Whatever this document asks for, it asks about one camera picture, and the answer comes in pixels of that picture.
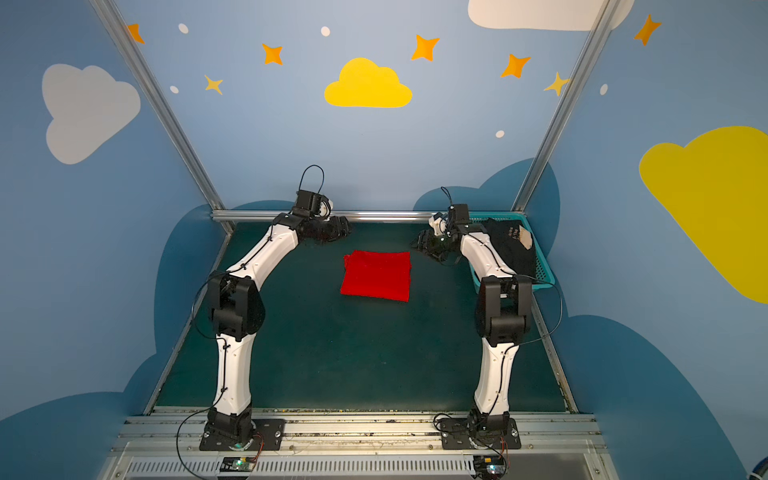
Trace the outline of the red t-shirt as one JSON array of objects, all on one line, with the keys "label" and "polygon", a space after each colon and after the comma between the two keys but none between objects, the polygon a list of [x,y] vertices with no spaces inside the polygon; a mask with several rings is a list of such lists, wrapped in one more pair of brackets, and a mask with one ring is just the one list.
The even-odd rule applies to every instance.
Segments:
[{"label": "red t-shirt", "polygon": [[410,300],[412,264],[407,252],[355,250],[344,256],[344,268],[343,295],[400,302]]}]

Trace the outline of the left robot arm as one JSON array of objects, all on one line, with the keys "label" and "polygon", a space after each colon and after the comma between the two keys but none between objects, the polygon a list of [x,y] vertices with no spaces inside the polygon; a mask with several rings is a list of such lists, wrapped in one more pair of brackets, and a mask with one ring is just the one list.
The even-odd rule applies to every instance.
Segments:
[{"label": "left robot arm", "polygon": [[250,367],[253,342],[266,320],[261,288],[268,276],[301,241],[333,242],[349,233],[349,221],[343,216],[280,214],[240,260],[209,276],[207,304],[218,351],[218,372],[203,448],[245,450],[255,436]]}]

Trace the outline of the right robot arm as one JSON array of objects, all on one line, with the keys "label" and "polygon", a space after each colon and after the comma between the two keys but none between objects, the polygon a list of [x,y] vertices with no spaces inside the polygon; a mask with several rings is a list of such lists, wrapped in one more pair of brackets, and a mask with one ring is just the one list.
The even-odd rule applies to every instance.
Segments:
[{"label": "right robot arm", "polygon": [[509,384],[515,356],[529,331],[532,281],[503,261],[483,231],[461,227],[436,233],[429,228],[418,234],[415,248],[438,261],[459,253],[479,275],[474,318],[482,358],[466,431],[474,437],[507,435],[512,423]]}]

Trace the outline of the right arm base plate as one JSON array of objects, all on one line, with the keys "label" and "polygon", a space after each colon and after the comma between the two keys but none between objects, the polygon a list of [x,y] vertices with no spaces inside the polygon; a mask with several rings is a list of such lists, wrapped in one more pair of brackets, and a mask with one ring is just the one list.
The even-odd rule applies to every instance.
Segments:
[{"label": "right arm base plate", "polygon": [[434,421],[444,450],[519,450],[520,433],[514,419],[493,416],[488,421],[440,417]]}]

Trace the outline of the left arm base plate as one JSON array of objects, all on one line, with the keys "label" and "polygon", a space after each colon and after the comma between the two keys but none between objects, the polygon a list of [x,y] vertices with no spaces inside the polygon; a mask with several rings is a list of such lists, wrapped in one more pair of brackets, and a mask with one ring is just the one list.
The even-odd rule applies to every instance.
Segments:
[{"label": "left arm base plate", "polygon": [[208,421],[199,444],[200,451],[277,451],[281,447],[284,419],[225,419]]}]

